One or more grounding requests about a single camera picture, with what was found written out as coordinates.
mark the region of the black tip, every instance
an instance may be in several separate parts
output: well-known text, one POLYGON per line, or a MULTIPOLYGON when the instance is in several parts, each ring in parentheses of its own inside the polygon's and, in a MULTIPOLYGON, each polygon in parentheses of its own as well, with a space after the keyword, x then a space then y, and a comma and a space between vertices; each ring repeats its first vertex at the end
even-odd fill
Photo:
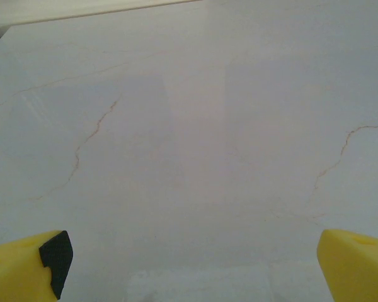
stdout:
POLYGON ((73 259, 73 249, 69 234, 66 231, 62 231, 51 238, 39 248, 39 254, 43 266, 49 266, 52 271, 50 285, 59 300, 70 269, 71 260, 73 259))

